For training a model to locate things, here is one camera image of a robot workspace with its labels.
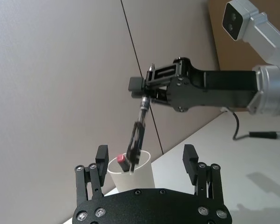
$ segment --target black cable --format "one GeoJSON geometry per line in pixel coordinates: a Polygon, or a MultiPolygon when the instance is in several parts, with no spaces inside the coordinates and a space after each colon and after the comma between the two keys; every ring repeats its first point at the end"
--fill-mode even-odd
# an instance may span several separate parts
{"type": "Polygon", "coordinates": [[[235,118],[235,120],[236,120],[236,122],[237,122],[237,127],[236,127],[236,129],[235,129],[235,133],[234,133],[232,139],[233,139],[234,141],[237,141],[237,140],[249,138],[249,135],[248,135],[248,134],[245,134],[245,135],[242,135],[242,136],[237,137],[237,135],[238,135],[238,130],[239,130],[239,119],[238,119],[238,116],[235,114],[235,112],[233,112],[233,111],[231,111],[231,110],[229,110],[229,111],[232,113],[232,115],[234,116],[234,118],[235,118]]]}
{"type": "MultiPolygon", "coordinates": [[[[138,56],[137,56],[137,53],[136,53],[135,44],[134,44],[134,41],[133,41],[133,38],[132,38],[132,33],[131,33],[131,30],[130,30],[129,23],[128,23],[128,21],[127,21],[126,11],[125,11],[125,8],[124,8],[124,6],[123,6],[122,0],[120,0],[120,2],[121,2],[121,7],[122,7],[123,14],[124,14],[124,16],[125,16],[126,26],[127,26],[128,31],[129,31],[129,35],[130,35],[130,39],[131,39],[131,42],[132,42],[134,54],[135,54],[135,57],[136,57],[136,61],[137,61],[138,68],[139,68],[139,72],[140,72],[141,77],[143,78],[142,71],[141,71],[141,68],[140,68],[140,63],[139,63],[138,56]]],[[[163,147],[162,147],[162,144],[161,144],[159,132],[158,132],[158,129],[157,129],[157,125],[155,124],[155,120],[154,120],[153,110],[152,110],[151,106],[149,106],[149,108],[150,108],[150,112],[151,112],[151,115],[152,115],[152,118],[153,118],[154,128],[155,128],[155,131],[157,132],[157,136],[158,136],[159,144],[160,144],[160,147],[161,147],[162,155],[164,155],[164,151],[163,151],[163,147]]]]}
{"type": "Polygon", "coordinates": [[[123,14],[125,15],[126,25],[127,25],[127,29],[129,30],[130,39],[131,39],[131,42],[132,42],[132,45],[133,45],[134,54],[135,54],[135,56],[136,56],[136,60],[137,60],[139,72],[140,72],[141,77],[143,78],[143,76],[142,76],[142,71],[141,71],[140,64],[139,64],[139,60],[138,60],[138,56],[137,56],[137,53],[136,53],[135,44],[134,44],[134,41],[133,41],[133,38],[132,38],[130,26],[129,26],[129,23],[127,22],[126,11],[125,11],[125,8],[123,7],[123,2],[122,2],[122,0],[120,0],[120,2],[121,2],[121,7],[122,7],[123,14]]]}

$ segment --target screw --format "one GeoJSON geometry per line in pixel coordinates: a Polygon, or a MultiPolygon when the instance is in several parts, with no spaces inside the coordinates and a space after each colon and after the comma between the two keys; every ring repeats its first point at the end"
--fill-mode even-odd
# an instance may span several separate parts
{"type": "Polygon", "coordinates": [[[96,217],[102,217],[106,213],[106,210],[104,208],[98,208],[95,211],[95,216],[96,217]]]}
{"type": "Polygon", "coordinates": [[[140,195],[141,194],[141,190],[135,190],[135,195],[140,195]]]}
{"type": "Polygon", "coordinates": [[[222,210],[217,210],[216,211],[217,216],[219,216],[220,218],[227,218],[227,213],[222,211],[222,210]]]}
{"type": "Polygon", "coordinates": [[[164,194],[166,194],[166,191],[165,190],[160,190],[160,194],[164,195],[164,194]]]}
{"type": "Polygon", "coordinates": [[[207,216],[209,214],[209,210],[203,206],[198,208],[198,212],[203,216],[207,216]]]}
{"type": "Polygon", "coordinates": [[[87,212],[86,211],[82,211],[77,215],[77,220],[78,221],[83,221],[85,220],[87,217],[87,212]]]}
{"type": "Polygon", "coordinates": [[[220,167],[218,165],[212,165],[213,169],[220,169],[220,167]]]}
{"type": "Polygon", "coordinates": [[[200,164],[199,164],[199,167],[200,167],[200,168],[205,168],[205,164],[204,164],[204,163],[200,163],[200,164]]]}
{"type": "Polygon", "coordinates": [[[83,167],[81,167],[81,166],[76,168],[77,171],[81,171],[82,169],[83,169],[83,167]]]}

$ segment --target cable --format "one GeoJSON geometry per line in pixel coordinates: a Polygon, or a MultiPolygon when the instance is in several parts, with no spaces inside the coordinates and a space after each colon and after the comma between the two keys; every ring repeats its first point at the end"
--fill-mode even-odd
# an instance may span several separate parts
{"type": "Polygon", "coordinates": [[[234,141],[245,139],[245,138],[262,138],[262,139],[278,139],[280,138],[280,132],[249,132],[249,134],[245,134],[242,136],[237,137],[238,135],[238,130],[239,130],[239,119],[238,116],[235,114],[234,111],[230,110],[228,107],[222,107],[221,111],[227,111],[232,113],[234,116],[236,122],[237,122],[237,127],[235,129],[235,133],[232,137],[234,141]]]}
{"type": "Polygon", "coordinates": [[[236,127],[236,129],[235,129],[235,133],[234,133],[232,139],[233,139],[234,141],[237,141],[237,140],[249,138],[250,136],[249,136],[248,134],[245,134],[245,135],[242,135],[242,136],[237,137],[237,135],[238,135],[238,130],[239,130],[239,119],[238,119],[238,116],[235,114],[235,112],[232,112],[231,110],[229,110],[229,111],[232,113],[232,115],[234,116],[234,118],[235,118],[235,120],[236,120],[236,122],[237,122],[237,127],[236,127]]]}
{"type": "MultiPolygon", "coordinates": [[[[123,14],[124,14],[124,16],[125,16],[126,26],[127,26],[128,31],[129,31],[130,39],[131,39],[131,42],[132,42],[132,46],[133,46],[134,54],[135,54],[135,57],[136,57],[138,69],[139,69],[139,72],[140,72],[141,77],[143,78],[142,71],[141,71],[141,68],[140,68],[140,63],[139,63],[138,56],[137,56],[137,53],[136,53],[135,44],[134,44],[134,41],[133,41],[133,38],[132,38],[132,33],[131,33],[131,30],[130,30],[129,23],[128,23],[128,21],[127,21],[126,11],[125,11],[125,8],[124,8],[124,6],[123,6],[122,0],[120,0],[120,2],[121,2],[121,7],[122,7],[123,14]]],[[[153,110],[152,110],[151,106],[149,106],[149,107],[150,107],[150,112],[151,112],[151,115],[152,115],[152,118],[153,118],[153,122],[154,122],[154,128],[155,128],[155,131],[157,132],[157,136],[158,136],[159,144],[160,144],[160,147],[161,147],[162,155],[164,155],[164,151],[163,151],[163,147],[162,147],[162,144],[161,144],[159,132],[158,132],[158,129],[157,129],[157,125],[156,125],[156,123],[155,123],[155,120],[154,120],[153,110]]]]}
{"type": "Polygon", "coordinates": [[[120,2],[121,2],[121,7],[122,7],[123,14],[125,15],[126,25],[127,25],[127,29],[129,30],[130,39],[131,39],[131,42],[132,42],[132,45],[133,45],[134,54],[135,54],[135,56],[136,56],[136,60],[137,60],[139,72],[140,72],[141,77],[143,78],[143,76],[142,76],[142,71],[141,71],[141,68],[140,68],[140,63],[139,63],[138,56],[137,56],[137,53],[136,53],[135,44],[134,44],[134,41],[133,41],[133,38],[132,38],[132,33],[131,33],[131,30],[130,30],[129,23],[127,22],[126,11],[125,11],[125,8],[123,7],[123,2],[122,2],[122,0],[120,0],[120,2]]]}

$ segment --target black screw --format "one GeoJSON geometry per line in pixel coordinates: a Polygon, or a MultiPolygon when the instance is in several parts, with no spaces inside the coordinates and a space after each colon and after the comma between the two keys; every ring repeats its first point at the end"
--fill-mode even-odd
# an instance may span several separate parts
{"type": "Polygon", "coordinates": [[[97,165],[94,163],[90,165],[90,169],[95,169],[96,167],[97,167],[97,165]]]}
{"type": "Polygon", "coordinates": [[[161,195],[165,195],[166,193],[167,193],[166,190],[164,190],[164,189],[160,190],[161,195]]]}
{"type": "Polygon", "coordinates": [[[212,167],[213,167],[213,169],[220,169],[219,165],[217,165],[217,164],[213,164],[212,167]]]}
{"type": "Polygon", "coordinates": [[[142,194],[141,190],[139,190],[139,189],[135,190],[135,195],[140,195],[140,194],[142,194]]]}
{"type": "Polygon", "coordinates": [[[77,215],[77,220],[78,221],[84,221],[87,218],[87,212],[82,211],[77,215]]]}
{"type": "Polygon", "coordinates": [[[217,210],[216,211],[217,216],[219,216],[220,218],[227,218],[227,213],[223,210],[217,210]]]}
{"type": "Polygon", "coordinates": [[[205,168],[206,165],[205,165],[204,163],[201,162],[201,163],[199,164],[199,167],[200,167],[200,168],[205,168]]]}
{"type": "Polygon", "coordinates": [[[207,216],[209,214],[209,210],[203,206],[198,208],[198,212],[203,216],[207,216]]]}
{"type": "Polygon", "coordinates": [[[82,166],[77,166],[77,167],[76,167],[76,171],[81,171],[82,169],[83,169],[82,166]]]}

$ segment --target robotic arm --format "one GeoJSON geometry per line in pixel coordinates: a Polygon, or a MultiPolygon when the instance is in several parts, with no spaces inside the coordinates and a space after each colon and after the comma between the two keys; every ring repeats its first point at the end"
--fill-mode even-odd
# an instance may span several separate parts
{"type": "MultiPolygon", "coordinates": [[[[168,66],[156,69],[152,65],[145,79],[130,78],[128,89],[132,97],[148,98],[177,112],[200,105],[280,115],[280,31],[248,0],[228,2],[222,24],[235,41],[248,42],[272,65],[257,66],[253,71],[204,71],[194,68],[189,59],[179,57],[168,66]]],[[[280,132],[254,132],[248,136],[280,139],[280,132]]],[[[129,146],[127,158],[132,164],[136,158],[139,160],[140,150],[129,146]]]]}

